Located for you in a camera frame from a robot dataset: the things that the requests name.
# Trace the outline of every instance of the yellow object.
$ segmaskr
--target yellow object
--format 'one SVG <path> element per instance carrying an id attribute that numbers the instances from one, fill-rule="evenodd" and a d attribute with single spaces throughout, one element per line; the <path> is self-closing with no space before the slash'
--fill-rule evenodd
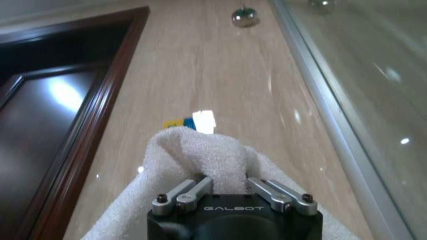
<path id="1" fill-rule="evenodd" d="M 165 121 L 163 123 L 163 128 L 164 129 L 168 129 L 171 127 L 177 127 L 177 126 L 184 126 L 184 119 L 176 119 L 176 120 L 172 120 L 172 121 Z"/>

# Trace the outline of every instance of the door panel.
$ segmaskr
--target door panel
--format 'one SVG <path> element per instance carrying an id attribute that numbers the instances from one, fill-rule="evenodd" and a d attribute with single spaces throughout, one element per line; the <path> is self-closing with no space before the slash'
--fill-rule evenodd
<path id="1" fill-rule="evenodd" d="M 9 231 L 24 217 L 91 86 L 107 71 L 103 67 L 65 69 L 11 79 L 20 82 L 0 107 L 0 232 Z"/>

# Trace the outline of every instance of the metal screw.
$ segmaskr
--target metal screw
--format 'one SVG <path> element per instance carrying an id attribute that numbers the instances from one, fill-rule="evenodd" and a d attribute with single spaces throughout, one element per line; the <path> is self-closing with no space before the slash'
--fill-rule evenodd
<path id="1" fill-rule="evenodd" d="M 309 193 L 304 193 L 301 195 L 301 200 L 305 202 L 305 203 L 312 203 L 313 202 L 313 196 L 309 194 Z"/>
<path id="2" fill-rule="evenodd" d="M 164 204 L 168 201 L 168 195 L 165 194 L 159 194 L 156 197 L 157 203 Z"/>
<path id="3" fill-rule="evenodd" d="M 284 212 L 285 212 L 285 213 L 289 213 L 291 210 L 292 210 L 292 205 L 291 205 L 289 203 L 287 203 L 287 204 L 284 205 Z"/>
<path id="4" fill-rule="evenodd" d="M 177 213 L 177 215 L 185 214 L 185 207 L 180 202 L 176 204 L 176 213 Z"/>

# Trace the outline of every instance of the silver knob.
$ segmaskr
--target silver knob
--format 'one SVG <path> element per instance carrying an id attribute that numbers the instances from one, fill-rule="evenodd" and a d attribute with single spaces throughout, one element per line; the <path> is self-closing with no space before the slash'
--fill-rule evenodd
<path id="1" fill-rule="evenodd" d="M 256 25 L 259 21 L 255 9 L 244 5 L 231 15 L 231 22 L 239 28 L 251 27 Z"/>

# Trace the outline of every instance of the glass shower enclosure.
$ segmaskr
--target glass shower enclosure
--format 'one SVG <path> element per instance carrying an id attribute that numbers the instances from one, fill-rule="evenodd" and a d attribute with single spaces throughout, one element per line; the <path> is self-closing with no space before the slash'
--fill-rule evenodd
<path id="1" fill-rule="evenodd" d="M 427 239 L 427 1 L 271 0 L 377 239 Z"/>

